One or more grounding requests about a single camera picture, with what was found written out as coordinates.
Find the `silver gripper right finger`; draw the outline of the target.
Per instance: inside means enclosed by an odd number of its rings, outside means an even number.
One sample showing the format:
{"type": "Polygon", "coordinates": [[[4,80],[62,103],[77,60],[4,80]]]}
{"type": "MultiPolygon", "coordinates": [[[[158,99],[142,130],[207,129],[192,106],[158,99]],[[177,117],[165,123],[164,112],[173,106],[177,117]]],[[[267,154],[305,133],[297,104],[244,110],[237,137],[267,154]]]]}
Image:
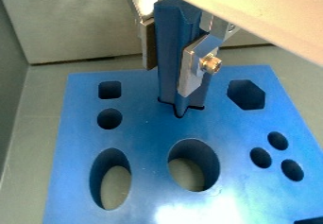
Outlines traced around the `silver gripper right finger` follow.
{"type": "Polygon", "coordinates": [[[188,97],[201,85],[205,74],[213,75],[220,68],[219,47],[239,31],[239,27],[203,11],[199,28],[204,34],[182,49],[177,93],[188,97]]]}

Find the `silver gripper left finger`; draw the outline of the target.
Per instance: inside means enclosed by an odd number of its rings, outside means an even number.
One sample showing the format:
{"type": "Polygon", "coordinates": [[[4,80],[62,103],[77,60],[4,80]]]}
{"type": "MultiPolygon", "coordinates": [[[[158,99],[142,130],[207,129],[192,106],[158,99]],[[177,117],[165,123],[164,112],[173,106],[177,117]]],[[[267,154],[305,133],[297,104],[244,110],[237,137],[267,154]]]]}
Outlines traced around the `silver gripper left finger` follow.
{"type": "Polygon", "coordinates": [[[156,42],[153,4],[157,0],[126,0],[137,26],[137,37],[141,41],[142,66],[150,70],[156,66],[156,42]]]}

